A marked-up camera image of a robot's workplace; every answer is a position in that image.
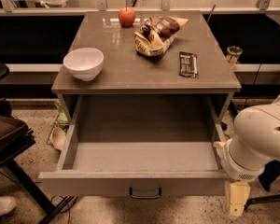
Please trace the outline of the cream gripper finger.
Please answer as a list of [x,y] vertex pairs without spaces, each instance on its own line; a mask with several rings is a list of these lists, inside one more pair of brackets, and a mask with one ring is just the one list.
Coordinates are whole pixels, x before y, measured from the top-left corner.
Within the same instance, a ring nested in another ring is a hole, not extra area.
[[240,217],[243,214],[250,190],[250,185],[246,182],[230,183],[229,205],[231,217]]

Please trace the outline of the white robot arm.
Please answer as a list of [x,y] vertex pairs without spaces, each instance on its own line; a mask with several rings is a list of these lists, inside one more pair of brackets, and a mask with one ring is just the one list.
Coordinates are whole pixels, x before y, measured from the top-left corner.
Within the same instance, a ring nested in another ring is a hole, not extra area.
[[229,211],[239,217],[251,204],[280,202],[280,194],[251,198],[249,184],[258,180],[266,190],[280,176],[280,94],[269,105],[254,105],[242,110],[234,120],[235,135],[215,142],[225,173],[231,178],[228,188]]

